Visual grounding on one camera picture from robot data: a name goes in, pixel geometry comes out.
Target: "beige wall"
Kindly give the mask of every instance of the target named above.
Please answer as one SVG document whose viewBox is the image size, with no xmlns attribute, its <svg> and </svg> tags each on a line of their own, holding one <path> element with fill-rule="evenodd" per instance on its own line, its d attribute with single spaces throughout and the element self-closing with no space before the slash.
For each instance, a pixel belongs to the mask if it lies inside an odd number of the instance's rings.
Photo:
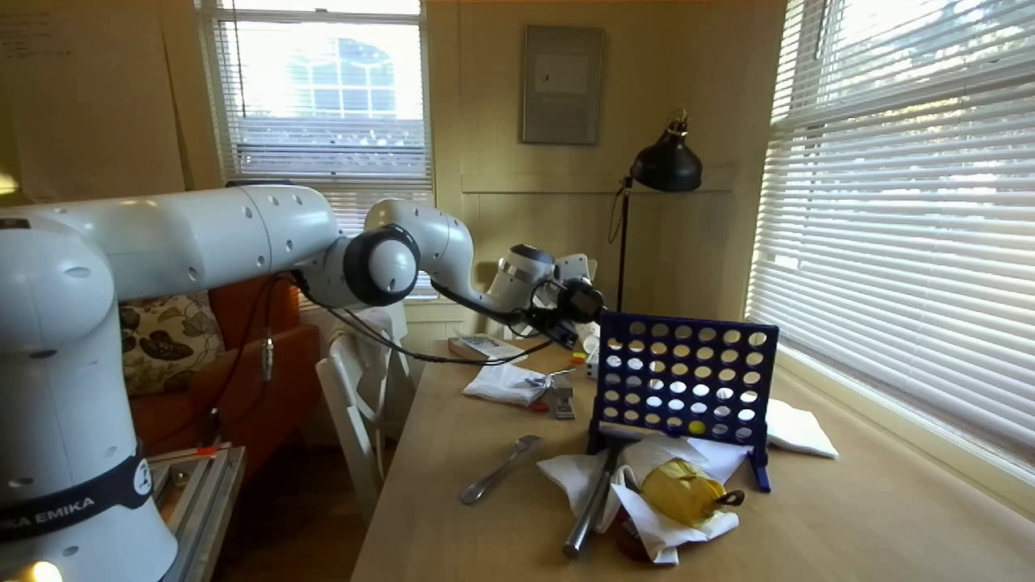
<svg viewBox="0 0 1035 582">
<path fill-rule="evenodd" d="M 28 38 L 28 54 L 0 44 L 0 167 L 31 182 L 48 167 L 39 151 L 50 151 L 82 167 L 57 175 L 82 195 L 219 183 L 195 3 L 4 0 L 4 16 L 43 16 L 50 30 Z M 478 258 L 492 262 L 511 242 L 588 251 L 600 262 L 599 284 L 613 296 L 612 195 L 635 151 L 674 113 L 689 111 L 704 187 L 691 198 L 635 202 L 626 306 L 738 317 L 782 0 L 426 3 L 436 205 L 469 219 Z M 518 143 L 525 26 L 606 32 L 594 145 Z M 417 330 L 420 320 L 441 323 L 436 330 L 466 320 L 462 310 L 441 306 L 412 313 Z"/>
</svg>

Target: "wooden chair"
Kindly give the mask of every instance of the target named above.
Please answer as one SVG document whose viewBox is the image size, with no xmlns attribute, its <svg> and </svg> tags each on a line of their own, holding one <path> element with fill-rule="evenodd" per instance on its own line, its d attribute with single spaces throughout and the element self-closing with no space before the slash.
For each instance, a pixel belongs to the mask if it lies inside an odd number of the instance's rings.
<svg viewBox="0 0 1035 582">
<path fill-rule="evenodd" d="M 365 516 L 373 516 L 385 481 L 385 447 L 379 431 L 383 402 L 368 402 L 362 396 L 365 368 L 348 336 L 334 340 L 328 357 L 318 363 L 318 378 L 330 411 L 330 425 L 348 466 L 358 507 Z"/>
</svg>

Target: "desk lamp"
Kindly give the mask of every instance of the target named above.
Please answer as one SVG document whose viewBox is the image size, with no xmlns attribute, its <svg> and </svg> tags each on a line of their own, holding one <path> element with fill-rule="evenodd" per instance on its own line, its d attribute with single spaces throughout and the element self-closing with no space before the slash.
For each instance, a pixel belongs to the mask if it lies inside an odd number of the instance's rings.
<svg viewBox="0 0 1035 582">
<path fill-rule="evenodd" d="M 626 251 L 626 187 L 644 183 L 667 195 L 691 195 L 701 183 L 701 159 L 684 145 L 684 118 L 676 118 L 652 145 L 640 148 L 621 182 L 621 256 L 616 256 L 616 310 L 624 306 L 624 251 Z"/>
</svg>

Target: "cushion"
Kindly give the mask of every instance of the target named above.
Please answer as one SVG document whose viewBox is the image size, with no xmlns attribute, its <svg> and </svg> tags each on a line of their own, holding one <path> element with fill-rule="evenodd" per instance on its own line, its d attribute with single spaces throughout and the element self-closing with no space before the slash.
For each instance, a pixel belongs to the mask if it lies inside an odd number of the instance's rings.
<svg viewBox="0 0 1035 582">
<path fill-rule="evenodd" d="M 119 320 L 130 396 L 187 388 L 190 374 L 224 353 L 219 323 L 195 294 L 124 301 Z"/>
</svg>

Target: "lamp shade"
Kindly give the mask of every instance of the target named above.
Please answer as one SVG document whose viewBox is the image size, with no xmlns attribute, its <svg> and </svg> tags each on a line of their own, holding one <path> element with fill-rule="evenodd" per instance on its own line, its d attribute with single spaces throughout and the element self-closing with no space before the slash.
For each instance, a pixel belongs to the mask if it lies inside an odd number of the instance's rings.
<svg viewBox="0 0 1035 582">
<path fill-rule="evenodd" d="M 674 119 L 652 145 L 640 148 L 635 182 L 674 195 L 701 183 L 701 159 L 684 145 L 681 119 Z"/>
</svg>

